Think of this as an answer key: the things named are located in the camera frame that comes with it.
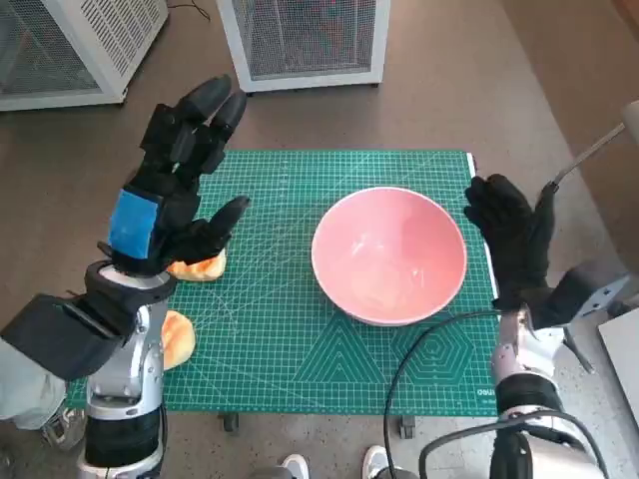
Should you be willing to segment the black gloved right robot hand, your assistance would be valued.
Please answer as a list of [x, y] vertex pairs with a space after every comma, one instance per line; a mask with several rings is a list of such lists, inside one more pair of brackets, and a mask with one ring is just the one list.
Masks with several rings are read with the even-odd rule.
[[546, 184], [534, 206], [501, 174], [476, 176], [465, 190], [464, 214], [488, 245], [498, 288], [493, 304], [502, 311], [518, 308], [526, 292], [547, 287], [557, 190], [554, 182]]

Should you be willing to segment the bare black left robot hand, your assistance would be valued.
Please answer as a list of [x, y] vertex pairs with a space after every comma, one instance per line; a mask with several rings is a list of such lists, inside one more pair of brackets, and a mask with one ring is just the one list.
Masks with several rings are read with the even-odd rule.
[[115, 269], [152, 276], [171, 264], [218, 256], [248, 207], [244, 195], [210, 219], [198, 219], [201, 177], [225, 158], [247, 105], [227, 75], [211, 78], [174, 106], [158, 104], [140, 143], [144, 157], [120, 189], [108, 237], [99, 249]]

